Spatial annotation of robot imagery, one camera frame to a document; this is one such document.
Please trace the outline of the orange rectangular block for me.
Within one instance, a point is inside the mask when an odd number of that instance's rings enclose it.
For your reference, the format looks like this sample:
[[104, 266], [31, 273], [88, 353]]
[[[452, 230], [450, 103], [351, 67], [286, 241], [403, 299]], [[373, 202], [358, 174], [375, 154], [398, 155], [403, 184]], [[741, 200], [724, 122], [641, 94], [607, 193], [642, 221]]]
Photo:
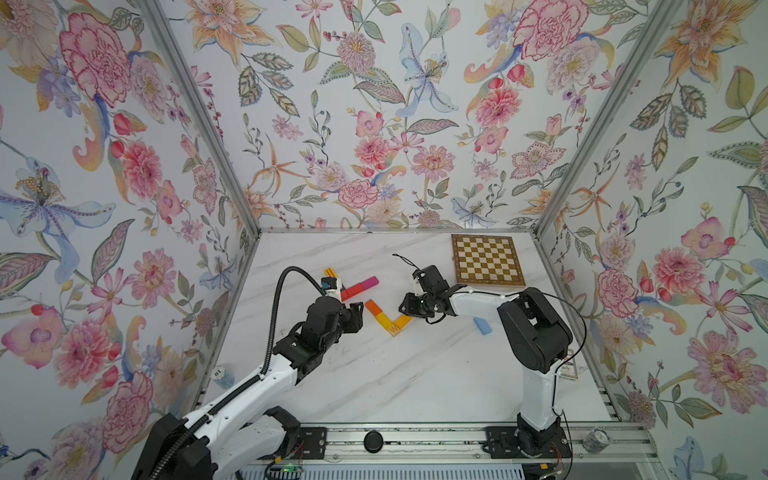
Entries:
[[368, 311], [369, 311], [369, 312], [370, 312], [370, 313], [371, 313], [371, 314], [372, 314], [374, 317], [379, 317], [379, 316], [381, 316], [381, 315], [383, 314], [383, 311], [381, 310], [381, 308], [380, 308], [380, 307], [378, 306], [378, 304], [377, 304], [375, 301], [373, 301], [373, 300], [368, 300], [368, 301], [365, 303], [365, 307], [367, 308], [367, 310], [368, 310]]

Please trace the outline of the red rectangular block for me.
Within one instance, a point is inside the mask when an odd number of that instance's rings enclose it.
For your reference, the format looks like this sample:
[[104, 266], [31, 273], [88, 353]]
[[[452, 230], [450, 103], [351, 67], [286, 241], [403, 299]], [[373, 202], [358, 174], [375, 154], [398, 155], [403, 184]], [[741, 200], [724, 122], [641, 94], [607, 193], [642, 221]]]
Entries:
[[341, 291], [341, 301], [346, 302], [349, 299], [355, 297], [356, 295], [359, 295], [364, 290], [365, 288], [361, 284], [357, 284], [350, 288], [344, 289]]

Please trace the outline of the magenta rectangular block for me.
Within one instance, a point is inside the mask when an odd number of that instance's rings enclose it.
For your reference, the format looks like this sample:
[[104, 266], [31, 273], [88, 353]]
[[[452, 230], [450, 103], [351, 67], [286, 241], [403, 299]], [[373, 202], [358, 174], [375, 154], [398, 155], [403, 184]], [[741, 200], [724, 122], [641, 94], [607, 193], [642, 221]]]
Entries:
[[377, 286], [378, 284], [379, 284], [378, 278], [376, 276], [372, 276], [372, 277], [370, 277], [370, 278], [360, 282], [359, 286], [363, 290], [368, 290], [370, 288], [373, 288], [373, 287]]

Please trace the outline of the yellow-orange rectangular block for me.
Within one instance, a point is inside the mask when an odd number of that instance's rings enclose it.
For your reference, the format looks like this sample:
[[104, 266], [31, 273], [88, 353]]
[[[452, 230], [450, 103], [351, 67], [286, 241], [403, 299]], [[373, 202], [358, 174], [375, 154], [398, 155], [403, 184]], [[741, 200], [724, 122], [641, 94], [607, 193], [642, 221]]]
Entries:
[[394, 325], [399, 329], [404, 329], [410, 322], [412, 318], [407, 315], [401, 315], [395, 322]]

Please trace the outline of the light blue rectangular block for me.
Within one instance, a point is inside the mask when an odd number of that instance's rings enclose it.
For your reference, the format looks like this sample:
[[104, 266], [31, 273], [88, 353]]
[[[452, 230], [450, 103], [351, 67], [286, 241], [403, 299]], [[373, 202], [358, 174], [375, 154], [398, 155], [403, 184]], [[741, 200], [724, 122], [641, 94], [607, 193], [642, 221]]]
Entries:
[[490, 324], [482, 318], [475, 317], [473, 319], [474, 324], [476, 325], [477, 329], [483, 336], [490, 335], [492, 333], [492, 328]]

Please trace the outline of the yellow rectangular block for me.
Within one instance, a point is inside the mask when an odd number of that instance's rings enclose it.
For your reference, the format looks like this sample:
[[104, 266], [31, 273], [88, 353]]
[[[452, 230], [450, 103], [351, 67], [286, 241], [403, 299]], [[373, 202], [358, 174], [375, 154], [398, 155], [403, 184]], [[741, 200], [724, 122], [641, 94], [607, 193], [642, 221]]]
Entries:
[[393, 327], [393, 322], [382, 311], [374, 315], [376, 321], [387, 331]]

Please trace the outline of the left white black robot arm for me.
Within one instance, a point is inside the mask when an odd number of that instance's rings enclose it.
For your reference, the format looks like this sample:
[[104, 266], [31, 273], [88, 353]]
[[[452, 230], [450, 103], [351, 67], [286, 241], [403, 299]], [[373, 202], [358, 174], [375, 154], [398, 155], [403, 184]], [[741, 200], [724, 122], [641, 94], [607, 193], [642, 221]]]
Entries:
[[271, 331], [260, 367], [210, 403], [151, 429], [135, 479], [226, 479], [253, 460], [297, 452], [300, 422], [277, 400], [323, 362], [345, 334], [363, 326], [364, 305], [345, 304], [336, 279], [312, 280], [317, 299], [282, 339]]

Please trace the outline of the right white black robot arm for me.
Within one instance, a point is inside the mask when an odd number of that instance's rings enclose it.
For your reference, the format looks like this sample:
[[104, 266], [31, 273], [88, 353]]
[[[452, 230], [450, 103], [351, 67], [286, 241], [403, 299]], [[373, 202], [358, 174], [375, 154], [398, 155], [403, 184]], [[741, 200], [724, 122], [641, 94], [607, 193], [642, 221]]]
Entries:
[[528, 287], [503, 295], [451, 286], [434, 265], [412, 273], [414, 291], [399, 311], [436, 324], [448, 316], [498, 320], [523, 368], [522, 404], [512, 426], [488, 427], [483, 450], [493, 459], [565, 460], [573, 457], [563, 416], [556, 412], [557, 376], [569, 359], [572, 331], [547, 299]]

